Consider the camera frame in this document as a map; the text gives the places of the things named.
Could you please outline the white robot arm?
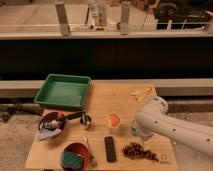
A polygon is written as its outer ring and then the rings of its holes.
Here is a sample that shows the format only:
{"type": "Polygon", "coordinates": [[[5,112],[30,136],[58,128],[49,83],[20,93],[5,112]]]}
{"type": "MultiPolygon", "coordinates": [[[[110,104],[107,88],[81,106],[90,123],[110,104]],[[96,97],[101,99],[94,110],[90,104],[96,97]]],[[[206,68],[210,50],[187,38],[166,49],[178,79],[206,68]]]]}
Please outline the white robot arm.
{"type": "Polygon", "coordinates": [[[213,157],[213,127],[167,115],[168,103],[159,96],[148,100],[136,113],[135,122],[144,136],[156,132],[213,157]]]}

